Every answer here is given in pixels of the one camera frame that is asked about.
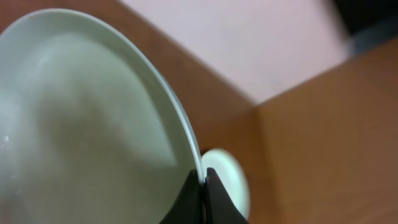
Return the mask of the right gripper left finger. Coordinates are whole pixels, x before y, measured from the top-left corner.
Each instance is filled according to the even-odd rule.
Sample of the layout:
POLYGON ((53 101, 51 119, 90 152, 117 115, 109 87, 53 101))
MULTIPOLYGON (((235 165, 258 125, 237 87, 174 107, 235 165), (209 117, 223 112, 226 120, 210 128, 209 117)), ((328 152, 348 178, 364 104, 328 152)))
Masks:
POLYGON ((160 224, 201 224, 201 187, 197 170, 191 170, 183 183, 172 208, 160 224))

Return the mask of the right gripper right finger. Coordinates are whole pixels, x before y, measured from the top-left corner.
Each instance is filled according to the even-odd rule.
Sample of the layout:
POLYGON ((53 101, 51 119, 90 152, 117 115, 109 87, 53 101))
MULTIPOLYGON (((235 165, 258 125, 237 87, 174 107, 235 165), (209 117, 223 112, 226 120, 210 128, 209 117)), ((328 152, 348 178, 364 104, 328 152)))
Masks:
POLYGON ((207 224, 249 224, 234 206, 221 179, 213 168, 207 168, 205 208, 207 224))

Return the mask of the light blue plate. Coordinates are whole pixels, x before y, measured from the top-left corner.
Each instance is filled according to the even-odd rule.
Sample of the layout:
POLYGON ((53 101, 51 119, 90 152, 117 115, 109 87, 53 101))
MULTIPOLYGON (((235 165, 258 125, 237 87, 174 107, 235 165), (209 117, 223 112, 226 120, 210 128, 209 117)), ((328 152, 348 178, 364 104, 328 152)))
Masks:
POLYGON ((250 213, 250 193, 247 179, 239 162, 221 148, 214 148, 201 157, 204 173, 213 168, 238 212, 246 219, 250 213))

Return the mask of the mint green plate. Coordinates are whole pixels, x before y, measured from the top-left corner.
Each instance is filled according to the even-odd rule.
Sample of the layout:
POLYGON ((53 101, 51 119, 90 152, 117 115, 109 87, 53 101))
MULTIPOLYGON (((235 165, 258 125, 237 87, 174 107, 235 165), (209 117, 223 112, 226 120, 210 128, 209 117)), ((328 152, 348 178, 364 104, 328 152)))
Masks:
POLYGON ((159 223, 200 167, 175 93, 115 28, 43 9, 1 34, 2 223, 159 223))

